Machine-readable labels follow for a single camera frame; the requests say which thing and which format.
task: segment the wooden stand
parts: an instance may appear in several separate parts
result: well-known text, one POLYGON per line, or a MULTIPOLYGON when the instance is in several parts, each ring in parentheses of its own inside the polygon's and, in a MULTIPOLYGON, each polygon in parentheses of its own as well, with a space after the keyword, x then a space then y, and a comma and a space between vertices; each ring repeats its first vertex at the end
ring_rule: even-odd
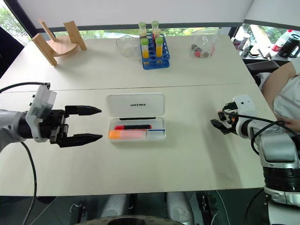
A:
POLYGON ((54 57, 71 53, 78 46, 80 46, 81 50, 86 50, 83 38, 81 37, 74 21, 64 23, 69 35, 60 37, 55 37, 44 21, 39 20, 39 22, 42 24, 44 30, 51 40, 45 41, 41 34, 37 34, 34 36, 32 41, 36 44, 36 46, 52 66, 57 65, 57 61, 54 59, 54 57))

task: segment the yellow liquid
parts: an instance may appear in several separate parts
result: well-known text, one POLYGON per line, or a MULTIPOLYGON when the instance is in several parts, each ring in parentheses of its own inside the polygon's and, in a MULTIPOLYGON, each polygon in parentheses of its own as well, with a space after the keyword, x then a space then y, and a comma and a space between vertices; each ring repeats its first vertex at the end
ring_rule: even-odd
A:
POLYGON ((144 59, 149 58, 149 51, 144 50, 144 51, 142 52, 142 57, 143 57, 144 59))
POLYGON ((156 45, 156 57, 162 57, 162 56, 163 56, 163 46, 156 45))

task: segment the white table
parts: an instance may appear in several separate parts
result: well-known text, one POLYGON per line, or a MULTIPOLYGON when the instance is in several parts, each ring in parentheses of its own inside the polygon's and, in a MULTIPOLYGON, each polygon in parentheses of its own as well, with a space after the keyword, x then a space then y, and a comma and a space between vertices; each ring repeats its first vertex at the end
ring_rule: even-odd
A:
MULTIPOLYGON (((0 88, 20 82, 50 82, 52 90, 89 90, 254 83, 228 36, 220 36, 212 57, 194 59, 188 54, 192 37, 167 37, 170 67, 144 70, 140 56, 123 57, 116 39, 85 40, 87 50, 56 58, 53 67, 29 43, 0 79, 0 88)), ((37 90, 23 86, 9 91, 37 90)))
MULTIPOLYGON (((69 135, 103 134, 96 142, 61 149, 27 140, 37 169, 37 195, 104 195, 257 188, 264 185, 259 157, 250 141, 223 135, 210 124, 217 110, 240 94, 249 94, 258 116, 275 119, 255 84, 58 91, 54 109, 91 105, 92 116, 71 116, 69 135), (111 117, 106 95, 132 92, 165 94, 164 142, 110 143, 111 117)), ((25 111, 33 92, 2 93, 0 108, 25 111)), ((0 195, 32 195, 33 176, 23 146, 14 143, 0 154, 0 195)))

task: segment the blue test tube rack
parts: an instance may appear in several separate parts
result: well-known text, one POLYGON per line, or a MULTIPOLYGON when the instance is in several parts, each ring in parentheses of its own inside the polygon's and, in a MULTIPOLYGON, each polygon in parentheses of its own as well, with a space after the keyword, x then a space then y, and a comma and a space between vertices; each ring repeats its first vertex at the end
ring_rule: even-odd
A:
POLYGON ((170 66, 170 52, 167 46, 167 42, 165 41, 165 36, 163 34, 161 34, 160 36, 164 39, 163 56, 156 57, 155 43, 153 40, 152 32, 147 33, 147 39, 149 40, 149 58, 144 59, 142 55, 142 67, 144 69, 160 69, 167 68, 170 66))

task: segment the unitree logo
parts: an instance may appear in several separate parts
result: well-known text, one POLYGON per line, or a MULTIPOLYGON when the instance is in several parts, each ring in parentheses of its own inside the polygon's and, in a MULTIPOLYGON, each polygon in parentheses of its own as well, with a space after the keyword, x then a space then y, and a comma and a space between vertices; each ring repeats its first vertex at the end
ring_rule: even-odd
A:
POLYGON ((135 103, 135 104, 130 104, 130 106, 146 106, 146 104, 137 104, 137 103, 135 103))

